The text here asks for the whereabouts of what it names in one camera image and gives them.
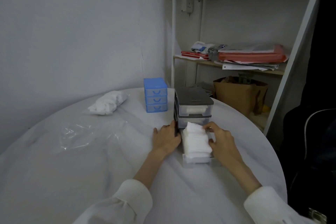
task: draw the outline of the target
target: right hand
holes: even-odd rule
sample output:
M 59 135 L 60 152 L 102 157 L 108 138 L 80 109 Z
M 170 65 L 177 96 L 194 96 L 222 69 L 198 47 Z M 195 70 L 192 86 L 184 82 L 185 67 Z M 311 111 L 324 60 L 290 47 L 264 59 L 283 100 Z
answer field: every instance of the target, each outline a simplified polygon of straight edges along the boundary
M 209 140 L 214 157 L 233 172 L 237 167 L 245 165 L 244 161 L 236 147 L 235 139 L 227 130 L 221 129 L 215 122 L 210 122 L 203 126 L 205 130 L 215 133 L 216 142 Z

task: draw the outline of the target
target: white napkin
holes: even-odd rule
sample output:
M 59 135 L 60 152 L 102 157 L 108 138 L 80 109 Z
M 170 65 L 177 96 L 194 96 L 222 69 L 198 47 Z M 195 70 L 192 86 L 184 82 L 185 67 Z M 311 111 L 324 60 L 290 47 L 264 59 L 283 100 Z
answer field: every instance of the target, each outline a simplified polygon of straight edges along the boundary
M 111 114 L 127 98 L 128 94 L 126 92 L 111 91 L 103 95 L 101 98 L 97 99 L 96 102 L 88 108 L 89 113 L 99 115 Z
M 201 125 L 188 122 L 182 138 L 187 158 L 210 157 L 212 149 L 208 143 L 209 137 Z

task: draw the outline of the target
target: electrical outlet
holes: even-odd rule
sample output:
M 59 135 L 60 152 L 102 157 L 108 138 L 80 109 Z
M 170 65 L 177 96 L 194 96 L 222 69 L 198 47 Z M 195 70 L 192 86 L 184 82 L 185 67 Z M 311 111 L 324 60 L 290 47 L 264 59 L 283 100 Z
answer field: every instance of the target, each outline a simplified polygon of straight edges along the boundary
M 194 0 L 182 0 L 181 10 L 191 14 L 194 11 Z

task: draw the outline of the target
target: white tablecloth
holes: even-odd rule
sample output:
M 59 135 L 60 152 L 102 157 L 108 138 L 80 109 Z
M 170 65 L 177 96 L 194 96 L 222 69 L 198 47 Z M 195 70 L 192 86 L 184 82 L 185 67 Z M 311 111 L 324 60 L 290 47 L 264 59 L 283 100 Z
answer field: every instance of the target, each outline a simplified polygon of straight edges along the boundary
M 129 99 L 112 116 L 82 113 L 99 96 L 83 100 L 37 124 L 0 156 L 1 223 L 72 223 L 133 177 L 151 149 L 152 129 L 173 119 L 174 90 L 161 113 L 146 113 L 143 88 L 126 91 Z M 231 131 L 262 185 L 286 201 L 283 171 L 267 138 L 214 101 L 212 120 Z M 243 207 L 246 194 L 225 168 L 183 168 L 179 152 L 163 163 L 150 192 L 145 223 L 253 223 Z

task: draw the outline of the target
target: white sleeve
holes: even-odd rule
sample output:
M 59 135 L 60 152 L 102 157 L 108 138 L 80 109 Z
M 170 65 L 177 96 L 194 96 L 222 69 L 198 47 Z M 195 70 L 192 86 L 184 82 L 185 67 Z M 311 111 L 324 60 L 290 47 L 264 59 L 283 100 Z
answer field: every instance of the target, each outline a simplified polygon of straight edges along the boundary
M 145 185 L 126 180 L 112 197 L 90 206 L 73 224 L 142 224 L 152 206 Z
M 316 224 L 294 211 L 272 187 L 257 189 L 246 199 L 244 207 L 258 224 Z

